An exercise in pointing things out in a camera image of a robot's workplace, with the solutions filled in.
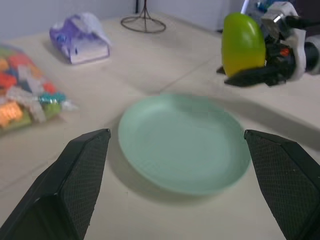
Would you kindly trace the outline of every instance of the robotic hand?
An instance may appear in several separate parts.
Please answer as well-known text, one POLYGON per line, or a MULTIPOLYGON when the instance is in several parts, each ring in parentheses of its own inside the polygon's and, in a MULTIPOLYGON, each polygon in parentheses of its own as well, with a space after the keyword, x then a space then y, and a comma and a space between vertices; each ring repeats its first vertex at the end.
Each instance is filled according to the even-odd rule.
POLYGON ((261 18, 269 32, 265 66, 241 70, 225 81, 237 87, 268 86, 320 74, 320 35, 306 39, 305 28, 320 25, 298 16, 290 2, 275 2, 261 18))

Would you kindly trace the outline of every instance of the bag of toy blocks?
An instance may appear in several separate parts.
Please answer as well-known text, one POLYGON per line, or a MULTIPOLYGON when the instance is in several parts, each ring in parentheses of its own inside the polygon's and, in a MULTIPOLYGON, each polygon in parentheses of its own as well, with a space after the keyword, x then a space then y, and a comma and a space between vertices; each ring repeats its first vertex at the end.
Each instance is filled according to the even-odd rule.
POLYGON ((43 123, 70 104, 26 54, 0 44, 0 134, 43 123))

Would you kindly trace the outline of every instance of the table surface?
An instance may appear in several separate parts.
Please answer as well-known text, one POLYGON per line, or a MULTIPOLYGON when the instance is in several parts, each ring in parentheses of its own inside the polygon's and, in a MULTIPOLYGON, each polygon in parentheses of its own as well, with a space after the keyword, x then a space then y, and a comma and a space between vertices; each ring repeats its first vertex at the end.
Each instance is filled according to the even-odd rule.
POLYGON ((111 57, 71 66, 52 47, 48 33, 9 41, 22 48, 79 110, 0 137, 0 225, 36 177, 73 138, 110 128, 101 191, 86 238, 90 240, 284 240, 253 166, 234 187, 209 197, 165 192, 140 177, 125 160, 117 127, 126 108, 161 93, 208 96, 246 129, 275 133, 320 159, 319 76, 269 88, 225 86, 217 75, 221 37, 167 16, 161 34, 103 22, 113 42, 111 57))

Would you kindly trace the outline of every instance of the yellow-green mango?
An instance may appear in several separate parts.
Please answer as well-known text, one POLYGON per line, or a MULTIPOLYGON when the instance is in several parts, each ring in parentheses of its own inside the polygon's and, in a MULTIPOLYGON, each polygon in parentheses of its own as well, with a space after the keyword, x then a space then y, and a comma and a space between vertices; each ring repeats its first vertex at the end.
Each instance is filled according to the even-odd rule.
POLYGON ((264 35, 251 17, 231 13, 224 19, 222 64, 228 77, 241 70, 262 67, 266 60, 264 35))

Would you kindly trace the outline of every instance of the green plate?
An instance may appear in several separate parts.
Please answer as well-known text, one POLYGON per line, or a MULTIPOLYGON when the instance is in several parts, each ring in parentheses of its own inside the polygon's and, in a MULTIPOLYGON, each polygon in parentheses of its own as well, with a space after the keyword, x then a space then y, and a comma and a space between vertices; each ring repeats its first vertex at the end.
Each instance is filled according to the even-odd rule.
POLYGON ((129 163, 173 192, 220 192, 236 183, 251 161, 241 125, 205 97, 146 98, 124 113, 118 131, 129 163))

